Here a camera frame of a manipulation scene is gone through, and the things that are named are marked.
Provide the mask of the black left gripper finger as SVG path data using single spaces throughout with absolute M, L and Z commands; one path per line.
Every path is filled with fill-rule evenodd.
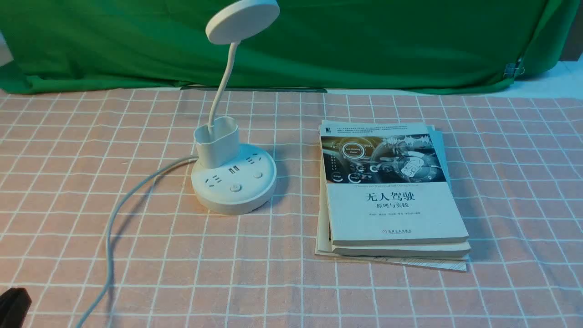
M 22 328 L 32 300 L 25 288 L 9 288 L 0 297 L 0 327 Z

